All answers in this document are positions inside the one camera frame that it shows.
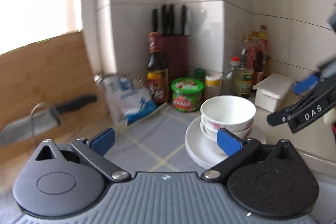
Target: green jar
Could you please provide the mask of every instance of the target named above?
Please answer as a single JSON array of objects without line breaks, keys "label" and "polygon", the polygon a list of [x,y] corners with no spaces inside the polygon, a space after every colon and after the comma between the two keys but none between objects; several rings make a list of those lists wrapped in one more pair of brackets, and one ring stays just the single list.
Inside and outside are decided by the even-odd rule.
[{"label": "green jar", "polygon": [[194,78],[178,78],[171,83],[173,107],[180,112],[199,110],[204,84]]}]

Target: kitchen knife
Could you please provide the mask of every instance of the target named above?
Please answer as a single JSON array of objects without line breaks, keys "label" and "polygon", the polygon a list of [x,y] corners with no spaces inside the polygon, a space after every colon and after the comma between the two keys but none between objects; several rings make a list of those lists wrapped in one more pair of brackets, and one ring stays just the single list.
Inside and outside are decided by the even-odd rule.
[{"label": "kitchen knife", "polygon": [[153,32],[158,31],[158,10],[154,8],[152,10],[152,22],[153,22]]},{"label": "kitchen knife", "polygon": [[181,35],[185,35],[185,26],[187,23],[187,6],[185,4],[182,5],[182,18],[181,18]]},{"label": "kitchen knife", "polygon": [[161,6],[161,17],[162,17],[162,35],[167,35],[168,15],[167,15],[167,5],[165,4]]},{"label": "kitchen knife", "polygon": [[54,127],[58,127],[62,121],[60,114],[78,110],[89,103],[96,102],[97,99],[96,95],[85,95],[36,112],[31,118],[28,115],[10,122],[3,128],[0,134],[0,146],[29,139],[33,136],[33,130],[34,136],[36,136]]},{"label": "kitchen knife", "polygon": [[174,25],[175,25],[175,7],[174,4],[169,5],[169,34],[174,35]]}]

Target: spice jar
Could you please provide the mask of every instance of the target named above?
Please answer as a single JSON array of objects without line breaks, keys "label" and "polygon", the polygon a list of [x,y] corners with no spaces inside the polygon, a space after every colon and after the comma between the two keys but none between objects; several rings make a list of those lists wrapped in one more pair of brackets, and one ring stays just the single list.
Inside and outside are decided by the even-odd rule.
[{"label": "spice jar", "polygon": [[204,100],[219,96],[221,94],[221,76],[207,75],[205,77]]}]

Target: white box lid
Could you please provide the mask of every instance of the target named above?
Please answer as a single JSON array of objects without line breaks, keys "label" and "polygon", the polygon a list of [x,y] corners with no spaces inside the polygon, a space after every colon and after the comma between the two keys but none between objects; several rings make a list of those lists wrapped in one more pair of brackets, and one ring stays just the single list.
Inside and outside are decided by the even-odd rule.
[{"label": "white box lid", "polygon": [[275,99],[282,99],[291,88],[294,80],[278,74],[272,74],[260,83],[253,86],[253,89],[261,90],[262,93]]}]

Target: knife handle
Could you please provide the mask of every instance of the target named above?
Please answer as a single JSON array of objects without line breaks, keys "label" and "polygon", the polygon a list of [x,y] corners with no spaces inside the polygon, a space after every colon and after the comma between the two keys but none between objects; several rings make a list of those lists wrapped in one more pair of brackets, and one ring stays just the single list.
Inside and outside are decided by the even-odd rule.
[{"label": "knife handle", "polygon": [[63,112],[71,112],[74,110],[81,109],[87,104],[94,103],[98,100],[96,95],[84,95],[73,100],[70,100],[66,103],[56,106],[57,111],[62,114]]},{"label": "knife handle", "polygon": [[185,25],[187,23],[187,6],[185,4],[182,5],[182,33],[181,35],[185,35]]},{"label": "knife handle", "polygon": [[161,16],[162,16],[162,34],[167,35],[168,27],[168,18],[167,18],[167,6],[164,4],[161,7]]},{"label": "knife handle", "polygon": [[169,34],[174,35],[175,12],[174,4],[169,5]]},{"label": "knife handle", "polygon": [[158,31],[158,10],[155,8],[152,10],[153,32]]}]

